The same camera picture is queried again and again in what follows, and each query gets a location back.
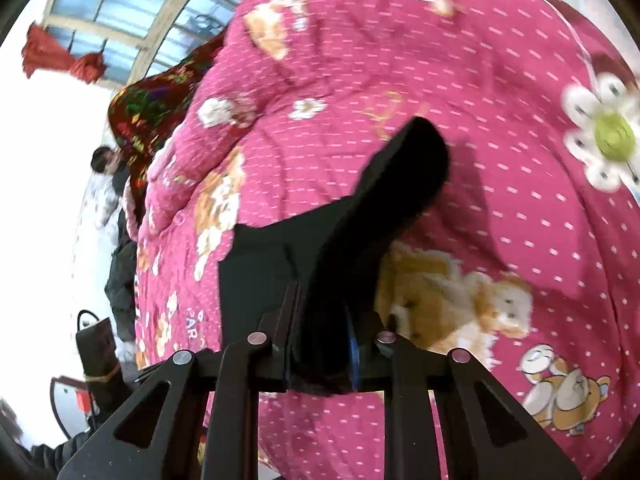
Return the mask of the black pants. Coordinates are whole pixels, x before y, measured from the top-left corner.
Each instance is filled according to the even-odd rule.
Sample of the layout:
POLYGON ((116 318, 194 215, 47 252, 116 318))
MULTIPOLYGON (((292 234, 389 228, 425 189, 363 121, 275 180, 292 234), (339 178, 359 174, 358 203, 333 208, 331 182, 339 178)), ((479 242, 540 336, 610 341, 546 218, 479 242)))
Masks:
POLYGON ((239 224, 218 266, 222 343, 240 342, 299 287, 283 349, 283 372, 265 392, 352 392, 361 349, 381 329, 378 277, 394 240, 436 200, 449 152, 436 127, 414 116, 368 161, 352 194, 270 226, 239 224))

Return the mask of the dark clothing beside bed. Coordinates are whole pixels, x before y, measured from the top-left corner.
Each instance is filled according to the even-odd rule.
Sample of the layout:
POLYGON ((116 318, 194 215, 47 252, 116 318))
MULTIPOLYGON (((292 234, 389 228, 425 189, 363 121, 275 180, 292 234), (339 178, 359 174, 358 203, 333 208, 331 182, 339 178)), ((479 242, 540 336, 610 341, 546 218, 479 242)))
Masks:
POLYGON ((115 320, 116 335, 123 342, 134 342, 134 271, 136 270, 136 243, 127 231, 124 206, 125 184, 129 178, 126 162, 119 151, 107 145, 96 148, 90 166, 99 176, 106 177, 107 186, 102 198, 96 199, 101 226, 108 226, 117 212, 116 242, 111 255, 110 273, 104 286, 115 320))

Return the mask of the black left jacket sleeve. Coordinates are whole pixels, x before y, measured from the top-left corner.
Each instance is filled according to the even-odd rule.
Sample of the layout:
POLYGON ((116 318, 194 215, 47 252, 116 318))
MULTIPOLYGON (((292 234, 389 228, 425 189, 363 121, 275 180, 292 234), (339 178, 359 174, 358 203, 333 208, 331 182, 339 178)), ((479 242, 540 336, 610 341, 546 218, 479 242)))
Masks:
POLYGON ((63 467, 92 437, 91 430, 50 448, 45 444, 28 450, 21 445, 22 428, 12 408, 1 400, 1 480, 56 479, 63 467))

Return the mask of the pink teddy bear quilt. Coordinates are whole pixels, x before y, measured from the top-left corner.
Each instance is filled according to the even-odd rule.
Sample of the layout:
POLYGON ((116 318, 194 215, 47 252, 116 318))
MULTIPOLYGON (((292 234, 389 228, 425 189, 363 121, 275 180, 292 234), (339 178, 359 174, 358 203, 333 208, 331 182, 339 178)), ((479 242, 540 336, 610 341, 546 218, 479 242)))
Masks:
MULTIPOLYGON (((414 116, 449 152, 383 257, 374 312, 471 352, 594 479, 639 417, 639 91, 560 0, 243 0, 146 173, 137 363, 219 350, 218 266, 262 228, 352 194, 414 116)), ((289 479, 379 479, 383 393, 260 398, 289 479)))

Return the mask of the red hanging cloth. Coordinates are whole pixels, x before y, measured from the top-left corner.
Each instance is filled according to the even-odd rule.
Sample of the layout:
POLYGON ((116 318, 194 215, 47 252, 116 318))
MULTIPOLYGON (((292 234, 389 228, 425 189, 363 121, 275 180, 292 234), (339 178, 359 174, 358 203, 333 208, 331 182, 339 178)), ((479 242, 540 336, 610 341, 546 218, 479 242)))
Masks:
POLYGON ((23 73, 30 78, 37 70, 70 74, 85 84, 102 78, 107 66, 100 52, 73 56, 36 23, 30 24, 22 49, 23 73))

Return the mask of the window with pale frame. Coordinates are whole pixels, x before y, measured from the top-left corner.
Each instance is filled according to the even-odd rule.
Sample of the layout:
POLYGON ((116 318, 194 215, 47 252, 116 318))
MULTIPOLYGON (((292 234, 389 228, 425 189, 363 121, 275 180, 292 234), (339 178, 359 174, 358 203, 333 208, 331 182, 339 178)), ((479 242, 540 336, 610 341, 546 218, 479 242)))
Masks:
POLYGON ((42 26, 73 55, 102 54, 118 88, 177 65, 224 30, 241 0, 49 0, 42 26))

